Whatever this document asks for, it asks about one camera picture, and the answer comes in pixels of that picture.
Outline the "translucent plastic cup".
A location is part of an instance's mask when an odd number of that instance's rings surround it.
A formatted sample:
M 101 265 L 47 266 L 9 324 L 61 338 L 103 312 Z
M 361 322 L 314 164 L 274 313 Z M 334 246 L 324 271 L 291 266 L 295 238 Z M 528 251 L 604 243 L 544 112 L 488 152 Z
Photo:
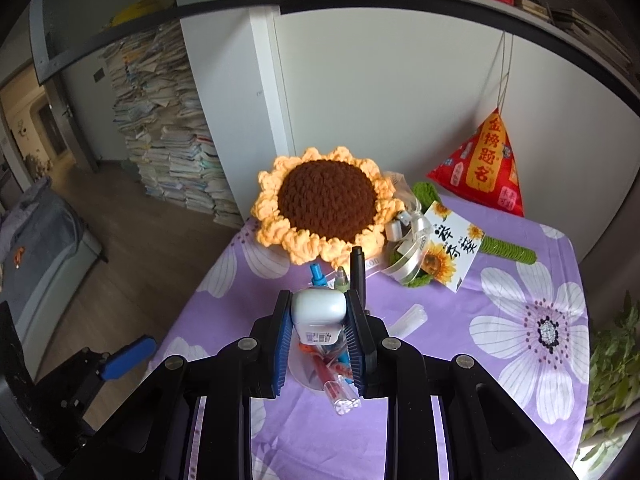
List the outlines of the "translucent plastic cup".
M 345 346 L 326 353 L 326 347 L 302 344 L 295 339 L 288 354 L 288 370 L 296 382 L 309 390 L 326 392 L 329 387 L 337 387 L 342 390 L 344 400 L 359 403 L 360 394 Z

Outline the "purple floral tablecloth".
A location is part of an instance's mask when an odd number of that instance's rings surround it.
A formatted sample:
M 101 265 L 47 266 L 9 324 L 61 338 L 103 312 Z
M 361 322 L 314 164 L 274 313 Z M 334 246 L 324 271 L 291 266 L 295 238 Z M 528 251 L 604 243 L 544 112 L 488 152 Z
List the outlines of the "purple floral tablecloth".
M 408 338 L 427 356 L 472 356 L 512 396 L 567 460 L 578 448 L 589 379 L 588 315 L 574 249 L 561 232 L 449 197 L 446 206 L 489 236 L 533 250 L 521 264 L 480 254 L 457 290 L 401 286 L 378 273 L 367 280 L 371 313 L 392 325 L 412 307 L 426 321 Z M 283 289 L 305 288 L 306 266 L 255 240 L 249 221 L 232 238 L 186 303 L 156 352 L 212 356 L 246 336 Z M 364 402 L 337 415 L 326 395 L 288 378 L 273 401 L 252 404 L 256 478 L 379 479 L 384 474 L 386 404 Z

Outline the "red pen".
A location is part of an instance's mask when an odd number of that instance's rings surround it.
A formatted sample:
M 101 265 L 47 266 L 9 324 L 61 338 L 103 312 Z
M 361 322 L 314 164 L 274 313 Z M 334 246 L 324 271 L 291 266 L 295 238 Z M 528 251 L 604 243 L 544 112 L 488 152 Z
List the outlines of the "red pen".
M 311 356 L 311 361 L 314 364 L 314 371 L 321 382 L 323 391 L 331 399 L 339 398 L 343 394 L 343 390 L 332 370 L 326 366 L 320 356 Z

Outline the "green pen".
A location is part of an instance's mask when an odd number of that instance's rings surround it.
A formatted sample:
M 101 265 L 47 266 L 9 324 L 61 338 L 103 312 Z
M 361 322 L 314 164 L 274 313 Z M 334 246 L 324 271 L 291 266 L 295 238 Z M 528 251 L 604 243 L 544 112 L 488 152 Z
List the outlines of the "green pen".
M 339 292 L 347 292 L 350 289 L 347 272 L 342 266 L 340 266 L 335 272 L 334 289 Z

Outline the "stack of papers and books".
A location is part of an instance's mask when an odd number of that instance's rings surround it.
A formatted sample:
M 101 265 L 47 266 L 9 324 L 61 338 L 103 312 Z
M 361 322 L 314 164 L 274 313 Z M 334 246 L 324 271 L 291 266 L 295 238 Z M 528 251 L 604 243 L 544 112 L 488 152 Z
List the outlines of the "stack of papers and books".
M 115 92 L 114 124 L 149 196 L 239 229 L 232 195 L 196 90 L 178 21 L 103 51 Z

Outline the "crochet sunflower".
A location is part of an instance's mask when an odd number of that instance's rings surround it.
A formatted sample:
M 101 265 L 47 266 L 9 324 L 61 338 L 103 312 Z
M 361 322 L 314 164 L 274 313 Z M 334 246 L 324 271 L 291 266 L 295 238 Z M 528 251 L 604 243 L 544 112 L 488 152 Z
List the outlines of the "crochet sunflower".
M 279 156 L 257 181 L 250 211 L 259 223 L 257 243 L 281 247 L 299 266 L 322 260 L 347 268 L 356 246 L 367 258 L 379 255 L 386 226 L 406 210 L 375 161 L 344 146 L 328 154 L 307 148 L 300 156 Z

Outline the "orange pen cap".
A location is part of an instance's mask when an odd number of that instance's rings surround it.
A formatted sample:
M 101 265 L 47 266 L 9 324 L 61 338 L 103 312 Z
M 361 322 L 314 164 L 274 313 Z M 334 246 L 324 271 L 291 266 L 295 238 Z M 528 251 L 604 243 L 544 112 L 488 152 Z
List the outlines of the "orange pen cap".
M 320 356 L 325 361 L 336 360 L 346 351 L 344 344 L 329 344 L 328 346 L 320 346 L 320 344 L 298 344 L 297 348 L 303 353 L 312 356 Z

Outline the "black marker pen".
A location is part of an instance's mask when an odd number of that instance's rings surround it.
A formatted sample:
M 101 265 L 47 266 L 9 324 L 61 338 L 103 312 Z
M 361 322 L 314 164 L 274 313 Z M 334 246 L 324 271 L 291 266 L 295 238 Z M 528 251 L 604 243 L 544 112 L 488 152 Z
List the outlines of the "black marker pen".
M 354 246 L 350 252 L 350 288 L 359 297 L 360 306 L 366 306 L 366 259 L 363 249 Z

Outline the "sunflower greeting card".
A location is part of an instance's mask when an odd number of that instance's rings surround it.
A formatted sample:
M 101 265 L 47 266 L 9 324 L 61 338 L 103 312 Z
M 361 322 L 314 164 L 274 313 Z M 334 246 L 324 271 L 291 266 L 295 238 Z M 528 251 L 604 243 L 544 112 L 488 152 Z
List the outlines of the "sunflower greeting card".
M 432 232 L 421 270 L 457 292 L 480 251 L 485 232 L 437 200 L 427 209 L 425 218 L 431 223 Z

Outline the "green potted plant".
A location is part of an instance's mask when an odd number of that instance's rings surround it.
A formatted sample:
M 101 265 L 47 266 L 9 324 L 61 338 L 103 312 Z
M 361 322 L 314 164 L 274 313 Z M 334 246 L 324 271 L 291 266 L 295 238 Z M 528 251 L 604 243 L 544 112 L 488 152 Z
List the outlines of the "green potted plant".
M 612 463 L 639 420 L 639 301 L 624 296 L 607 326 L 590 338 L 587 408 L 577 466 L 601 472 Z

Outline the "red triangular pouch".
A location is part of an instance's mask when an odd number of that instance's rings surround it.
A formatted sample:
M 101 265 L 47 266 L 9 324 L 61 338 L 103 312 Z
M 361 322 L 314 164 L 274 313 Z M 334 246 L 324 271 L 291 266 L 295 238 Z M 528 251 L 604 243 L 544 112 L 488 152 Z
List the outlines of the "red triangular pouch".
M 498 107 L 427 177 L 469 202 L 524 216 L 518 168 Z

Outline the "white correction tape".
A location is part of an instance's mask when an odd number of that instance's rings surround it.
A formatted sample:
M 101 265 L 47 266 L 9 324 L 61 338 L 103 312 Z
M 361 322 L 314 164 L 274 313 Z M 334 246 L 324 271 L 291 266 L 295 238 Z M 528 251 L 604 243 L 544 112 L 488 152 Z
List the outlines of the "white correction tape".
M 307 346 L 336 344 L 346 308 L 346 297 L 339 290 L 311 287 L 296 292 L 291 315 L 299 341 Z

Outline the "blue pen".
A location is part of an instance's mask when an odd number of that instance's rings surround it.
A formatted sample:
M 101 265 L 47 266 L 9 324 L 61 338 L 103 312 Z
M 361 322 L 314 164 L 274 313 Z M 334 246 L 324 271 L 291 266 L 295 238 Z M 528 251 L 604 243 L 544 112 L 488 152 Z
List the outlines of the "blue pen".
M 326 276 L 322 272 L 319 263 L 311 263 L 310 265 L 311 272 L 311 284 L 314 286 L 324 286 L 328 287 L 329 282 L 326 279 Z M 350 377 L 350 361 L 347 351 L 347 342 L 344 332 L 341 330 L 337 336 L 337 340 L 334 344 L 344 344 L 346 346 L 346 351 L 341 354 L 336 360 L 332 361 L 324 361 L 328 367 L 333 367 L 334 370 L 337 370 L 340 374 L 345 376 L 346 378 Z

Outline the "green crochet stem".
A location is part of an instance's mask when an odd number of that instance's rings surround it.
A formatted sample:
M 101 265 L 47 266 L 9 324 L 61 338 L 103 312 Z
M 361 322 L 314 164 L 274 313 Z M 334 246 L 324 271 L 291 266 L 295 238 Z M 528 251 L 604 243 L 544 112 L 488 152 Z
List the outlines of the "green crochet stem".
M 440 202 L 440 196 L 431 183 L 418 182 L 413 185 L 412 192 L 420 200 L 424 210 L 427 210 L 433 202 Z M 480 252 L 519 263 L 534 264 L 537 262 L 537 255 L 533 249 L 497 240 L 488 235 L 484 236 L 482 244 L 480 244 Z

